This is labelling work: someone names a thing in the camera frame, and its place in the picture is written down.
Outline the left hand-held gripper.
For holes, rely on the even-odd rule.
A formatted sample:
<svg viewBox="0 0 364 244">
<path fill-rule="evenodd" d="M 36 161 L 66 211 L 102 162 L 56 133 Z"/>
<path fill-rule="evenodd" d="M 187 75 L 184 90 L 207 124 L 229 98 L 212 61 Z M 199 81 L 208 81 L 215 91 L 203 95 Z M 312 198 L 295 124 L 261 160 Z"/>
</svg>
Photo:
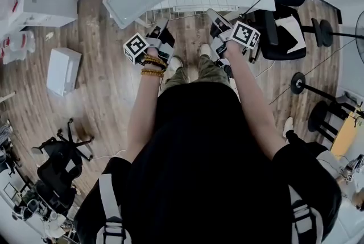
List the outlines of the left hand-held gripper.
<svg viewBox="0 0 364 244">
<path fill-rule="evenodd" d="M 169 64 L 175 50 L 167 42 L 163 43 L 159 39 L 159 36 L 167 28 L 168 22 L 169 19 L 157 20 L 153 28 L 147 33 L 146 38 L 137 32 L 123 45 L 124 53 L 132 64 L 144 65 L 149 48 L 157 49 L 159 58 Z"/>
</svg>

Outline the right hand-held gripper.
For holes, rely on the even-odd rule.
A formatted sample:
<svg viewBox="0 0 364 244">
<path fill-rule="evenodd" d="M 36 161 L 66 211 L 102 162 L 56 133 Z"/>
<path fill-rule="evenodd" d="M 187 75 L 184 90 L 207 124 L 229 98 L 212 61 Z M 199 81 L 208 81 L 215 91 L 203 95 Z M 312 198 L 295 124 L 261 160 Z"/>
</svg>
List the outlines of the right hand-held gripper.
<svg viewBox="0 0 364 244">
<path fill-rule="evenodd" d="M 243 46 L 243 49 L 253 50 L 259 41 L 260 32 L 241 21 L 234 26 L 222 15 L 213 9 L 207 9 L 207 15 L 212 21 L 210 35 L 214 38 L 214 51 L 218 58 L 223 58 L 226 51 L 226 43 L 233 40 Z"/>
</svg>

